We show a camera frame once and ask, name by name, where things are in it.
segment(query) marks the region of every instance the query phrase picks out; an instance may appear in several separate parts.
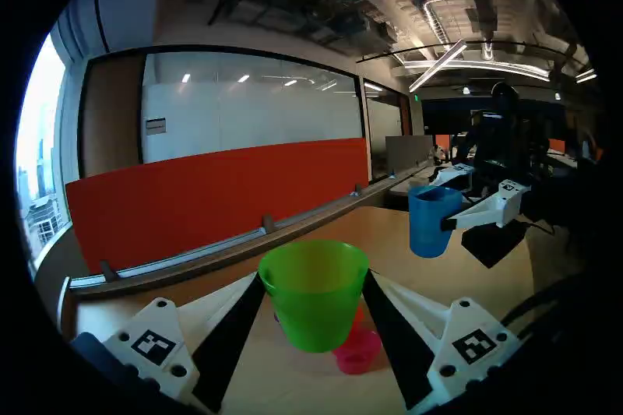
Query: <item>person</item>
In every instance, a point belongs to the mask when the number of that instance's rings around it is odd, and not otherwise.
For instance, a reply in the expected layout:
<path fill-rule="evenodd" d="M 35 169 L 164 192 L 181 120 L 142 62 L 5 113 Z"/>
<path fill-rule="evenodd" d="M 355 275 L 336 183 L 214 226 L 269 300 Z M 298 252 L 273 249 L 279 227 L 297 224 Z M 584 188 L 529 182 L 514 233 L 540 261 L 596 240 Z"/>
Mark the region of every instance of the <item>person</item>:
<path fill-rule="evenodd" d="M 527 183 L 535 154 L 544 157 L 549 147 L 541 133 L 522 118 L 515 88 L 504 82 L 496 83 L 491 89 L 491 108 L 473 115 L 473 126 L 453 163 L 466 163 L 470 150 L 477 146 L 473 165 L 480 176 L 490 181 L 511 178 Z"/>

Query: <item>glass wall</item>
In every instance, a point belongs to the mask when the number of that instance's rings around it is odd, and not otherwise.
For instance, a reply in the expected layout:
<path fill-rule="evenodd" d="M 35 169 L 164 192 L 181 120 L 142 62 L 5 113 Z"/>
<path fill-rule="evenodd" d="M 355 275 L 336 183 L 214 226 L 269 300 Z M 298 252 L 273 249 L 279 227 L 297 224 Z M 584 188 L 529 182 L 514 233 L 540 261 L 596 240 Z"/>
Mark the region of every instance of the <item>glass wall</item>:
<path fill-rule="evenodd" d="M 19 117 L 15 156 L 19 216 L 30 246 L 31 260 L 62 227 L 65 203 L 62 187 L 57 192 L 52 160 L 55 147 L 55 118 L 58 91 L 65 66 L 58 57 L 50 36 L 45 39 L 35 62 Z"/>
<path fill-rule="evenodd" d="M 363 136 L 354 78 L 230 53 L 148 55 L 142 119 L 145 163 Z"/>
<path fill-rule="evenodd" d="M 369 82 L 364 82 L 364 91 L 368 105 L 370 157 L 374 181 L 388 175 L 385 137 L 402 136 L 403 122 L 397 92 Z"/>

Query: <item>ceiling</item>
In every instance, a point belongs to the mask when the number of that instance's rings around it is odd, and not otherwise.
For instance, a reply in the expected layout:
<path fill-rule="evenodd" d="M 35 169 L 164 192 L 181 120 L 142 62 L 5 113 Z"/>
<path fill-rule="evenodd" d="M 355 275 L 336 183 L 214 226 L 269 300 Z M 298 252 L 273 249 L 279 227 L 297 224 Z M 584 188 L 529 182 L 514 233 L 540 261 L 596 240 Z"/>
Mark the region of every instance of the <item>ceiling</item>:
<path fill-rule="evenodd" d="M 549 72 L 551 79 L 543 83 L 491 70 L 453 69 L 438 73 L 427 86 L 473 83 L 484 89 L 492 79 L 504 77 L 518 85 L 597 92 L 596 80 L 581 87 L 575 83 L 574 76 L 591 65 L 555 0 L 179 1 L 203 9 L 200 17 L 206 25 L 229 21 L 277 30 L 357 59 L 396 52 L 393 74 L 409 82 L 422 71 L 405 69 L 401 62 L 438 59 L 448 48 L 442 41 L 460 39 L 473 43 L 458 59 L 532 65 Z"/>

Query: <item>table surface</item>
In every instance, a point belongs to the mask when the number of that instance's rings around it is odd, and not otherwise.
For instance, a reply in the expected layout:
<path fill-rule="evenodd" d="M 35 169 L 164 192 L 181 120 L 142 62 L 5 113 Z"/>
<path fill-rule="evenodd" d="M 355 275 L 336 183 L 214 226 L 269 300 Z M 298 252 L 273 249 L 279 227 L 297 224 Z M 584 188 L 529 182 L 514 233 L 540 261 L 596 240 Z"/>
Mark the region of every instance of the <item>table surface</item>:
<path fill-rule="evenodd" d="M 533 294 L 533 274 L 525 241 L 492 269 L 481 265 L 453 232 L 445 253 L 420 258 L 409 249 L 408 213 L 361 207 L 300 239 L 340 240 L 362 249 L 370 267 L 388 279 L 449 305 L 472 297 L 494 317 Z M 206 319 L 206 304 L 218 290 L 256 270 L 260 256 L 169 287 L 141 294 L 79 305 L 77 331 L 106 339 L 155 297 L 178 307 L 182 332 L 192 333 Z M 364 325 L 374 328 L 364 309 Z M 187 344 L 196 346 L 194 338 Z M 403 399 L 387 356 L 382 351 L 372 369 L 358 376 L 343 375 L 331 353 L 294 349 L 273 319 L 268 297 L 242 351 L 224 398 L 223 413 L 404 413 Z"/>
<path fill-rule="evenodd" d="M 446 164 L 442 164 L 441 168 L 451 167 L 452 164 L 450 162 Z M 417 172 L 413 177 L 406 179 L 405 181 L 401 181 L 399 184 L 392 186 L 389 189 L 389 193 L 392 195 L 398 196 L 406 196 L 411 186 L 425 186 L 430 183 L 428 178 L 433 175 L 436 167 L 426 167 L 419 172 Z"/>

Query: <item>red wall panel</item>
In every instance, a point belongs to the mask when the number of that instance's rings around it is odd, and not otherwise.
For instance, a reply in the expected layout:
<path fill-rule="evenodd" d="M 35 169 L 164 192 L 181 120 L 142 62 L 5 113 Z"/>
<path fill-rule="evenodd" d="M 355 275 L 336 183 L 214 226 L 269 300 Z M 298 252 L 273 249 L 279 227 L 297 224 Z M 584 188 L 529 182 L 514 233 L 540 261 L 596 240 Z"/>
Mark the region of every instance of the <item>red wall panel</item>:
<path fill-rule="evenodd" d="M 565 153 L 565 141 L 560 139 L 550 139 L 550 149 Z"/>
<path fill-rule="evenodd" d="M 180 254 L 314 209 L 368 185 L 365 141 L 235 149 L 137 165 L 66 185 L 92 273 Z"/>
<path fill-rule="evenodd" d="M 450 135 L 436 135 L 435 144 L 439 147 L 443 147 L 445 150 L 450 149 Z"/>

